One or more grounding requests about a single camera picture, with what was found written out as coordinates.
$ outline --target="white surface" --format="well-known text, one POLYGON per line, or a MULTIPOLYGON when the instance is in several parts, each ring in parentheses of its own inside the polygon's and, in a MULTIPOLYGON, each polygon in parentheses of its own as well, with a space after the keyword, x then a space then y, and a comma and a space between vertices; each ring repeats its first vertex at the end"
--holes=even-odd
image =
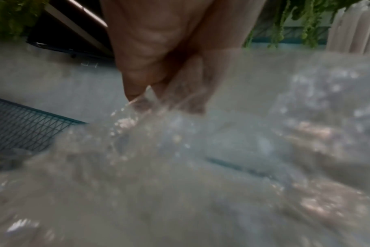
POLYGON ((122 108, 121 74, 112 64, 83 66, 61 52, 0 41, 0 98, 84 122, 122 108))

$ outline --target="crinkled plastic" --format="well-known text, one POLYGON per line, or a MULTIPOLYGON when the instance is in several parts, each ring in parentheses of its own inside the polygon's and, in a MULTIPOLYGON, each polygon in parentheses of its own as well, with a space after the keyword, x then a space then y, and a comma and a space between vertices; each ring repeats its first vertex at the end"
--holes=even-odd
POLYGON ((0 247, 370 247, 370 58, 225 51, 0 169, 0 247))

